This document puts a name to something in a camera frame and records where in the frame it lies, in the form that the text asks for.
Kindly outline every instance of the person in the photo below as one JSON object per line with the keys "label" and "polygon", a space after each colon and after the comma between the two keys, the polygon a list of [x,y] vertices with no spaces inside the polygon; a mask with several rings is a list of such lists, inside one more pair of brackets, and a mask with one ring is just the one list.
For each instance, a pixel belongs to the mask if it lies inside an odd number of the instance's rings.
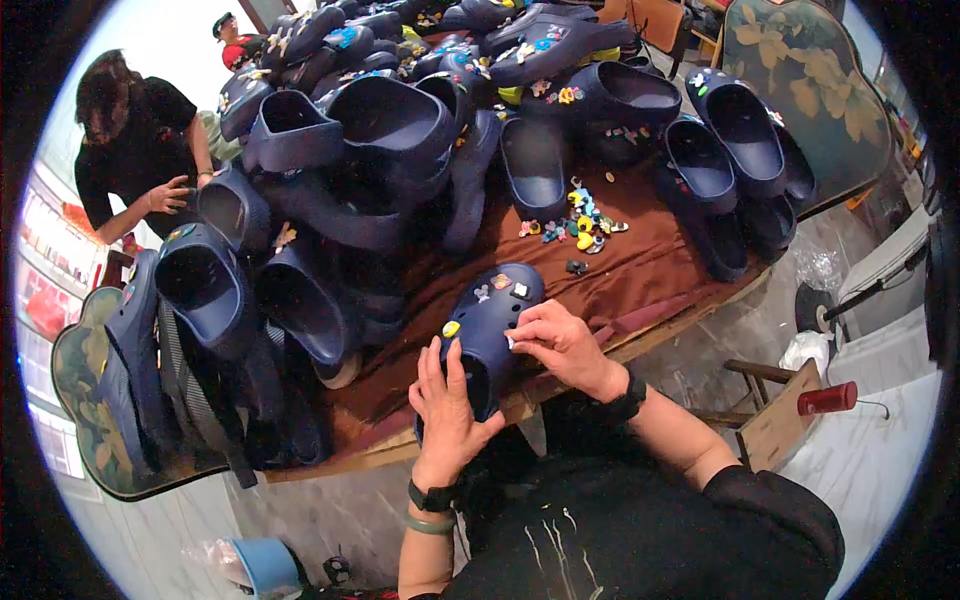
{"label": "person", "polygon": [[[144,79],[120,50],[87,67],[77,88],[77,123],[84,139],[74,163],[86,216],[104,244],[141,220],[161,238],[195,219],[189,186],[213,179],[207,131],[195,107],[172,84]],[[127,207],[114,215],[108,193]]]}
{"label": "person", "polygon": [[226,44],[223,52],[224,66],[233,72],[247,62],[259,59],[263,42],[267,39],[260,34],[241,36],[232,12],[227,12],[213,24],[213,36]]}
{"label": "person", "polygon": [[[409,389],[424,429],[400,551],[402,600],[827,594],[844,543],[817,496],[742,466],[712,429],[604,356],[555,300],[523,311],[505,335],[513,352],[580,391],[542,405],[548,453],[558,451],[560,423],[565,455],[504,454],[511,443],[491,453],[516,427],[504,429],[499,411],[474,421],[460,342],[444,376],[434,338]],[[458,480],[460,492],[451,488]],[[456,577],[451,494],[472,555]]]}

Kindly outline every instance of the person's left hand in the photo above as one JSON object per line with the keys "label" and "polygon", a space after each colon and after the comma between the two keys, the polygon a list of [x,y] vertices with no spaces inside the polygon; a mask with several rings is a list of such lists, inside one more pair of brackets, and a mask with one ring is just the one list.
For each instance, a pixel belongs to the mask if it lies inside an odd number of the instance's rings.
{"label": "person's left hand", "polygon": [[446,381],[440,346],[434,336],[430,348],[420,349],[419,379],[410,386],[410,404],[423,418],[423,447],[413,470],[414,485],[422,492],[453,485],[460,470],[506,424],[500,411],[482,423],[473,419],[460,340],[454,339],[446,354]]}
{"label": "person's left hand", "polygon": [[202,175],[197,176],[197,189],[204,189],[204,187],[213,180],[213,175],[209,173],[203,173]]}

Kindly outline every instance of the hand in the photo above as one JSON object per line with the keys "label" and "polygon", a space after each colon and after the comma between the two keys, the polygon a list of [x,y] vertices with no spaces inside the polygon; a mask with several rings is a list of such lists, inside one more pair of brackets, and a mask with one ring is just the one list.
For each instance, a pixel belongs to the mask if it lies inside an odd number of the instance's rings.
{"label": "hand", "polygon": [[566,385],[601,402],[626,392],[627,370],[604,356],[584,320],[556,300],[524,310],[516,323],[503,332],[514,340],[514,352],[537,358]]}
{"label": "hand", "polygon": [[413,472],[414,485],[422,492],[453,485],[461,469],[506,423],[500,411],[482,423],[473,419],[460,340],[453,340],[446,354],[446,382],[440,345],[434,336],[430,348],[420,349],[419,379],[410,386],[410,404],[423,418],[423,448]]}
{"label": "hand", "polygon": [[145,198],[150,205],[150,211],[165,212],[168,215],[177,214],[177,208],[186,206],[186,202],[177,200],[177,197],[190,193],[189,188],[180,187],[186,179],[186,175],[180,175],[147,192]]}

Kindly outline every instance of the jade bangle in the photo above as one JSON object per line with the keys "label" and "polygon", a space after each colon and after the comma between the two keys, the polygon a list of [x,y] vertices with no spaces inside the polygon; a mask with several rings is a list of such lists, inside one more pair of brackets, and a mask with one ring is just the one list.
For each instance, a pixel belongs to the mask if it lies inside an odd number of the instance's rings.
{"label": "jade bangle", "polygon": [[410,513],[407,513],[403,520],[410,529],[419,531],[428,536],[445,536],[453,531],[453,526],[457,524],[457,519],[453,517],[450,517],[447,520],[439,523],[430,523],[427,521],[421,521],[418,518],[413,518]]}

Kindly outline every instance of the red shirt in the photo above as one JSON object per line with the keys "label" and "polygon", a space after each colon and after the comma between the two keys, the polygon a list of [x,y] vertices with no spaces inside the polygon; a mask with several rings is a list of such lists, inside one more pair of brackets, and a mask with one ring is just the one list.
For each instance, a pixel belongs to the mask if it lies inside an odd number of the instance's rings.
{"label": "red shirt", "polygon": [[248,60],[253,60],[259,54],[265,36],[246,35],[229,46],[224,47],[224,66],[231,71],[236,71]]}

